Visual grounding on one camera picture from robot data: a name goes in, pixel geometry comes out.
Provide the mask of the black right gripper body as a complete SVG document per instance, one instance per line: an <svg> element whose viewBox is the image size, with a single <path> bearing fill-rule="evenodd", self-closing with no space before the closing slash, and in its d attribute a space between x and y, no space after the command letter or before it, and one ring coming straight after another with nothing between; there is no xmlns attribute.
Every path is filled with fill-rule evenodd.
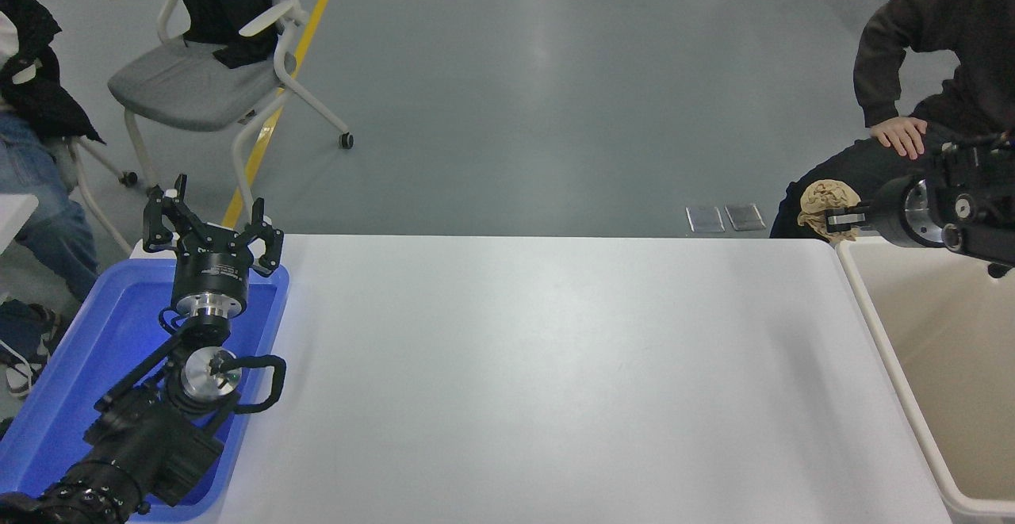
<svg viewBox="0 0 1015 524"><path fill-rule="evenodd" d="M906 220L911 178L892 178L871 199L869 223L889 243L913 243Z"/></svg>

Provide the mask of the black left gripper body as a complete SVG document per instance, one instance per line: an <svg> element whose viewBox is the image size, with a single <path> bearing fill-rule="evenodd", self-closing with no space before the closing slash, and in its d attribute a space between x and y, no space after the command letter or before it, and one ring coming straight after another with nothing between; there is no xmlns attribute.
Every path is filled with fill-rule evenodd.
<svg viewBox="0 0 1015 524"><path fill-rule="evenodd" d="M249 294L249 259L229 250L238 232L210 225L206 231L177 231L173 304L182 304L192 296L226 296L238 304L247 303Z"/></svg>

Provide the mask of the person's hand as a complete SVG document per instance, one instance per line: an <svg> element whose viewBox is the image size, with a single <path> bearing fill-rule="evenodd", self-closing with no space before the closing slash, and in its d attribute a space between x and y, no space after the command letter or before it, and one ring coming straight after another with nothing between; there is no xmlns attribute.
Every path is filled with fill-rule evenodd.
<svg viewBox="0 0 1015 524"><path fill-rule="evenodd" d="M929 123L911 117L895 117L870 127L870 135L900 158L920 159L925 154Z"/></svg>

